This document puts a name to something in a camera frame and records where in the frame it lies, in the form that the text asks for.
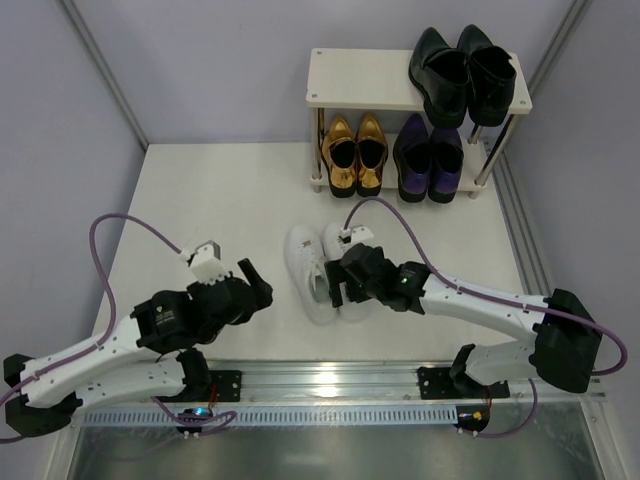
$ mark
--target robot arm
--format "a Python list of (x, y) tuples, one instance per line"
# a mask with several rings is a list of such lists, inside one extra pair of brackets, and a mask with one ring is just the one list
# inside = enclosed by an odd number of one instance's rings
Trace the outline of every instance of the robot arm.
[[(345, 235), (344, 242), (352, 238)], [(575, 295), (555, 290), (550, 298), (491, 290), (447, 276), (454, 289), (416, 262), (396, 266), (381, 247), (354, 244), (339, 261), (326, 264), (334, 306), (342, 305), (341, 283), (352, 301), (376, 299), (398, 312), (435, 314), (459, 318), (502, 332), (514, 342), (492, 347), (463, 346), (450, 376), (463, 396), (481, 398), (486, 387), (498, 381), (540, 377), (572, 393), (587, 390), (601, 334), (550, 314), (526, 309), (541, 306), (591, 319)], [(521, 307), (499, 305), (472, 296), (470, 290), (511, 300)]]
[[(7, 423), (22, 436), (34, 437), (59, 430), (72, 415), (107, 403), (149, 396), (173, 401), (201, 398), (211, 378), (204, 357), (192, 347), (213, 342), (225, 325), (248, 322), (256, 311), (271, 305), (273, 290), (248, 259), (238, 263), (246, 282), (226, 271), (213, 242), (200, 246), (188, 264), (197, 282), (183, 292), (158, 292), (136, 306), (106, 342), (81, 359), (37, 374), (97, 345), (102, 335), (48, 357), (6, 358), (4, 376), (10, 386), (36, 378), (6, 403)], [(176, 359), (137, 363), (178, 350), (186, 351)]]

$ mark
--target black leather shoe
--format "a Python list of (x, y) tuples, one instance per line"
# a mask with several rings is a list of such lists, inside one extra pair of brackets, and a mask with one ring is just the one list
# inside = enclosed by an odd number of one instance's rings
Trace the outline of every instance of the black leather shoe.
[(468, 92), (469, 116), (476, 125), (497, 127), (507, 116), (516, 85), (511, 56), (475, 25), (462, 31), (458, 49), (468, 55), (471, 77)]
[(467, 110), (469, 73), (464, 53), (427, 28), (409, 62), (409, 79), (424, 98), (424, 111), (436, 128), (458, 128)]

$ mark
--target white floor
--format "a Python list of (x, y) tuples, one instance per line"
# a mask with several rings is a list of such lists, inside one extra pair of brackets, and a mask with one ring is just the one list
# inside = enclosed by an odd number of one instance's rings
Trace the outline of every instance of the white floor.
[[(180, 246), (209, 239), (222, 247), (228, 268), (251, 259), (274, 287), (274, 304), (245, 325), (226, 327), (209, 358), (261, 360), (450, 360), (467, 343), (493, 344), (501, 334), (460, 320), (397, 314), (373, 305), (359, 324), (326, 327), (304, 314), (283, 261), (288, 229), (316, 229), (344, 221), (357, 197), (339, 200), (309, 186), (308, 143), (242, 145), (153, 145), (147, 154), (129, 213), (150, 222)], [(395, 168), (393, 162), (388, 168)], [(398, 204), (396, 193), (384, 198)], [(432, 261), (465, 280), (521, 293), (513, 253), (493, 183), (476, 200), (459, 195), (450, 205), (399, 205)], [(395, 218), (382, 206), (365, 205), (356, 215), (376, 234), (395, 262), (417, 254)], [(111, 272), (118, 316), (159, 290), (183, 290), (193, 278), (161, 242), (137, 225), (123, 232)], [(103, 300), (95, 331), (107, 322)]]

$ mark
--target gold shoe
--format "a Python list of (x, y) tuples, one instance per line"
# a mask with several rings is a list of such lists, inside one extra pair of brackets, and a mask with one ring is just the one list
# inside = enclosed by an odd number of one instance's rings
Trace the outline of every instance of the gold shoe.
[(322, 142), (322, 162), (334, 197), (350, 197), (356, 191), (356, 147), (344, 115), (333, 117)]
[(382, 169), (388, 147), (384, 132), (373, 113), (366, 113), (358, 129), (358, 195), (378, 195), (382, 188)]

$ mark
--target white shoe rack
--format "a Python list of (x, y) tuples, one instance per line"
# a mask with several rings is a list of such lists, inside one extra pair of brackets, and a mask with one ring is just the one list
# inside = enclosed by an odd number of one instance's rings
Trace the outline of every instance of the white shoe rack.
[[(338, 110), (390, 110), (424, 112), (423, 99), (408, 77), (411, 50), (360, 50), (314, 48), (309, 63), (307, 106), (311, 111), (311, 145), (314, 152), (311, 185), (320, 192), (328, 186), (322, 174), (320, 147), (325, 133), (325, 108)], [(478, 142), (482, 127), (475, 126), (471, 136), (462, 141), (464, 164), (459, 192), (476, 198), (486, 186), (495, 162), (513, 133), (517, 120), (532, 108), (529, 90), (517, 55), (511, 53), (511, 64), (517, 72), (515, 93), (507, 120), (487, 157)], [(397, 134), (388, 134), (389, 157)], [(382, 188), (397, 189), (398, 174), (394, 165), (383, 171)]]

